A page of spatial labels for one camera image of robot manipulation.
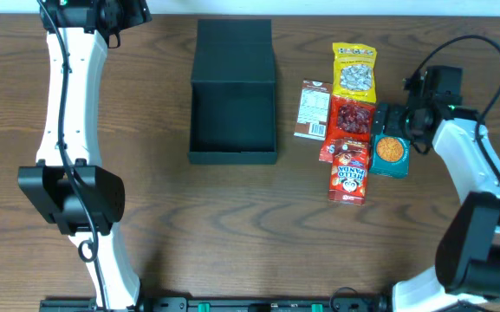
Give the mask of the teal coconut cookie box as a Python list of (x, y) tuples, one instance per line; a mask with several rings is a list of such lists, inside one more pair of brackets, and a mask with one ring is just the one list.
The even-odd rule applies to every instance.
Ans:
[(403, 179), (409, 172), (410, 142), (383, 133), (371, 135), (369, 172)]

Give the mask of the black gift box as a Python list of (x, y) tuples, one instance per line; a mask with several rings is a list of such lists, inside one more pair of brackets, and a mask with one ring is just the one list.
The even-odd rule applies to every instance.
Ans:
[(198, 21), (191, 86), (192, 164), (276, 163), (276, 60), (269, 20)]

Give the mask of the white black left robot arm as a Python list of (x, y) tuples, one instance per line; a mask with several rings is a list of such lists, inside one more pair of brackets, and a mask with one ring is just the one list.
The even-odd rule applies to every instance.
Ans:
[(50, 301), (42, 309), (149, 311), (120, 231), (122, 179), (104, 169), (98, 141), (101, 77), (110, 39), (151, 21), (145, 0), (44, 0), (49, 98), (33, 166), (18, 170), (23, 194), (75, 246), (96, 295), (82, 303)]

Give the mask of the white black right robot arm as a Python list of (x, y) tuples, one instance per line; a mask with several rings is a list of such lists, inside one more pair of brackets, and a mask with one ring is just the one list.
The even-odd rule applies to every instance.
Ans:
[(460, 207), (435, 264), (393, 285), (391, 311), (481, 309), (500, 300), (500, 160), (478, 111), (462, 104), (462, 71), (416, 70), (405, 79), (404, 106), (382, 104), (373, 131), (423, 144), (445, 163)]

